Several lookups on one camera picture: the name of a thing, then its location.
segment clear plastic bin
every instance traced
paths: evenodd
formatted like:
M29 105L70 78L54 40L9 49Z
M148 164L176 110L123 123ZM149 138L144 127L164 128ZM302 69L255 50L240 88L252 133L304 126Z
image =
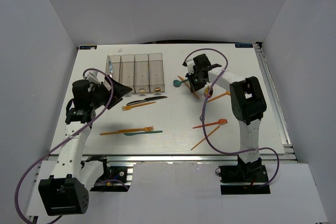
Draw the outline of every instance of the clear plastic bin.
M134 93L134 55L122 55L120 60L119 82L132 88Z
M150 92L148 54L135 55L134 91L136 93Z
M119 82L120 55L107 56L105 73L108 74L113 80ZM108 88L108 90L111 89L110 84L106 80L104 85Z
M164 92L162 54L149 54L148 58L150 92Z

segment teal knife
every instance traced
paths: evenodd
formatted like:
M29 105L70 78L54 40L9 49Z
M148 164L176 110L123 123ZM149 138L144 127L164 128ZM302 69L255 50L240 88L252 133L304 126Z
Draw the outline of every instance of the teal knife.
M124 133L125 136L134 136L139 134L152 134L152 133L162 133L163 131L145 131L145 132L134 132L134 133Z

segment utensil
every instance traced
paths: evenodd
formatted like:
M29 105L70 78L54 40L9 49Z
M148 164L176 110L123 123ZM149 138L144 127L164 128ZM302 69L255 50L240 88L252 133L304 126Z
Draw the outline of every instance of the utensil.
M133 101L133 102L129 102L126 105L131 106L131 105L135 105L135 104L139 104L139 103L143 103L143 102L155 101L155 100L165 99L165 98L167 98L167 97L165 97L163 95L160 95L160 96L157 96L157 97L148 97L148 98L145 98L143 100L136 100L136 101Z
M131 105L131 106L123 106L121 107L122 110L130 110L131 108L136 108L136 107L140 107L140 106L145 106L148 104L152 104L152 103L156 103L156 102L145 102L145 103L140 103L140 104L136 104L136 105Z
M220 125L217 126L213 131L211 131L207 137L210 137L212 133L214 133L215 131L217 131L219 129ZM198 147L199 144L201 144L203 141L205 140L205 138L203 138L201 141L199 141L194 147L192 147L190 150L192 151L194 148Z
M183 77L181 77L181 76L177 76L177 77L179 77L179 79L180 79L181 81L188 80L188 79L185 79L185 80L184 80ZM187 82L184 82L184 84L189 88L189 90L191 89L191 88L190 88L190 85L189 85ZM193 92L193 95L194 95L197 99L200 98L196 92Z
M152 133L162 133L163 131L148 131L148 132L134 132L134 133L124 133L125 136L134 136L139 134L152 134Z
M227 120L226 119L219 119L217 122L214 122L214 123L207 123L205 124L205 126L210 126L210 125L215 125L215 124L219 124L219 125L224 125L227 123ZM196 128L201 128L202 126L199 125L199 126L195 126L193 127L193 129L196 129Z
M223 97L223 96L225 96L225 95L231 95L231 94L230 94L229 91L226 91L224 94L220 94L220 95L218 95L218 96L216 96L216 97L213 97L212 99L208 100L207 103L208 103L208 102L215 101L216 99L221 98L221 97Z
M178 88L179 86L181 86L181 84L183 84L183 83L185 83L185 82L187 82L187 81L188 81L188 79L181 80L181 81L179 81L179 80L174 80L174 81L173 81L173 85L174 85L174 87Z
M118 130L119 132L126 133L126 132L135 132L135 131L152 131L154 129L153 126L139 128L139 129L127 129L127 130Z
M103 133L100 133L99 135L104 136L104 135L121 134L121 133L124 133L124 132L121 132L121 131L103 132Z

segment tabletop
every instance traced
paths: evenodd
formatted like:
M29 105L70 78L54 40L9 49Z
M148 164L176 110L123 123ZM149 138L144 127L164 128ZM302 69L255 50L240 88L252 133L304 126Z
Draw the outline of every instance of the tabletop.
M204 101L204 89L197 93L200 99L194 97L190 90L181 85L173 86L177 76L185 76L187 68L182 66L185 57L193 50L200 48L214 48L228 58L228 70L238 76L259 79L264 93L267 110L260 124L259 147L271 147L278 153L284 153L283 142L280 137L280 127L277 124L277 108L270 102L272 94L266 88L264 77L261 74L263 67L258 62L254 48L236 48L235 44L150 44L150 45L98 45L96 49L78 50L75 65L72 70L64 103L59 116L54 139L50 148L53 148L64 139L65 108L72 98L72 83L82 79L82 73L87 68L106 69L107 56L129 54L162 53L165 92L130 94L123 101L106 111L101 118L93 124L92 131L87 139L84 155L212 155L216 154L206 141L191 151L191 148L203 137L202 128L192 129L200 125L200 115ZM205 50L193 54L191 57L205 53L212 64L223 65L224 58L216 52ZM213 97L224 93L225 90L215 86ZM122 111L121 107L134 100L165 95L166 99L157 100L156 103L143 107ZM226 95L207 104L206 123L226 119L227 124L222 125L209 139L218 149L226 152L239 150L239 126L235 119L230 96ZM99 133L122 129L154 126L154 130L163 131L158 134L142 134L125 136L123 134L101 136ZM212 131L216 125L207 127Z

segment label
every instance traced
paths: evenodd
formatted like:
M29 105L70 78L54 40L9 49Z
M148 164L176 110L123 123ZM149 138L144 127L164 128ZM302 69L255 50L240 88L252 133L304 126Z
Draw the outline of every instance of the label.
M235 44L236 48L253 48L252 44Z
M92 46L80 46L79 50L91 50L91 49L97 49L97 46L92 45Z

